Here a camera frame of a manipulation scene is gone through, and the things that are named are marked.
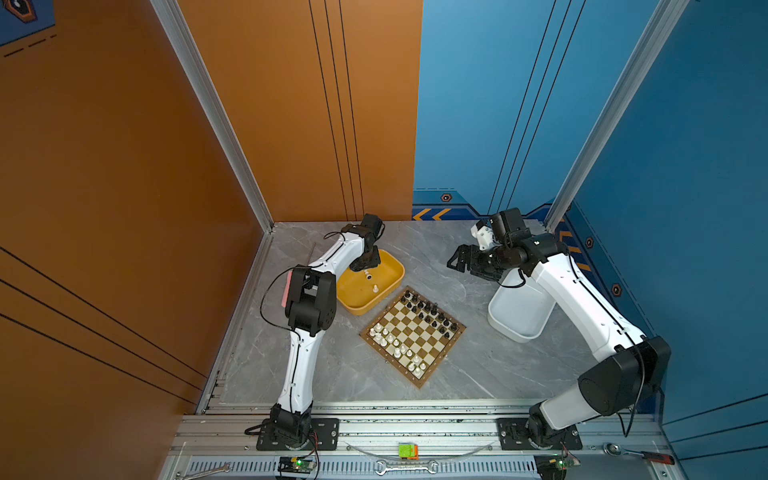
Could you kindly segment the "white plastic tray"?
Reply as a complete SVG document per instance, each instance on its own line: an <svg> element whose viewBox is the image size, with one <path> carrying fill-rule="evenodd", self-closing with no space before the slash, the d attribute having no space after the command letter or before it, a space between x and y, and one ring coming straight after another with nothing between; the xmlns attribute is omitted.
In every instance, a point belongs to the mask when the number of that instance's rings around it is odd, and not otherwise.
<svg viewBox="0 0 768 480"><path fill-rule="evenodd" d="M554 298L535 281L510 270L487 308L491 327L518 343L528 343L543 332L555 307Z"/></svg>

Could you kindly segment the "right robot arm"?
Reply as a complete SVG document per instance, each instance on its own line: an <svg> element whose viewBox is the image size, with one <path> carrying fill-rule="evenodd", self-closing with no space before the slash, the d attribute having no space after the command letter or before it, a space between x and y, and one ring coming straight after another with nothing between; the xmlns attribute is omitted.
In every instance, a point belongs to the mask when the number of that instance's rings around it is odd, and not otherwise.
<svg viewBox="0 0 768 480"><path fill-rule="evenodd" d="M474 243L458 246L446 265L497 284L487 308L491 326L527 343L560 308L596 361L569 388L530 408L523 432L534 447L559 446L576 424L636 409L660 391L670 346L626 319L579 271L562 240L532 233L516 208L478 221L472 235Z"/></svg>

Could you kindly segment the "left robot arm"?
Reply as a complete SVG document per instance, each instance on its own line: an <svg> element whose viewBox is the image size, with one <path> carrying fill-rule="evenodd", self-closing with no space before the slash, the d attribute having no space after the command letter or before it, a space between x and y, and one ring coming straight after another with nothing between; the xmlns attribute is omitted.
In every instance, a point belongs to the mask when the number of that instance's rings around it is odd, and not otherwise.
<svg viewBox="0 0 768 480"><path fill-rule="evenodd" d="M338 279L348 269L359 272L381 263L377 241L384 230L378 216L366 214L331 233L336 241L319 258L286 270L284 329L290 350L281 393L264 424L270 441L291 449L310 441L313 377L323 337L336 316Z"/></svg>

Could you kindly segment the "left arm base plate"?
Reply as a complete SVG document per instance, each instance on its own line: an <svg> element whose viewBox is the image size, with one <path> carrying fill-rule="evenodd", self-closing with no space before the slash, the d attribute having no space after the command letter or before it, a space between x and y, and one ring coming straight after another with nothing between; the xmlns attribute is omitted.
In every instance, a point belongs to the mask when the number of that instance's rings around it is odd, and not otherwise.
<svg viewBox="0 0 768 480"><path fill-rule="evenodd" d="M256 443L258 451L312 450L334 451L338 447L340 420L311 418L297 429L267 422Z"/></svg>

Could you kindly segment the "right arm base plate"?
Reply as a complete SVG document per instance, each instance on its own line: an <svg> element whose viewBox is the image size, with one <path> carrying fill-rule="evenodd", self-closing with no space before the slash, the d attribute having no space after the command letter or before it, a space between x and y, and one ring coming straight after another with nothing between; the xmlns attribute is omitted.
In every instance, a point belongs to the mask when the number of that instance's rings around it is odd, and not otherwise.
<svg viewBox="0 0 768 480"><path fill-rule="evenodd" d="M508 417L496 420L503 450L581 450L583 443L575 425L554 430L538 418Z"/></svg>

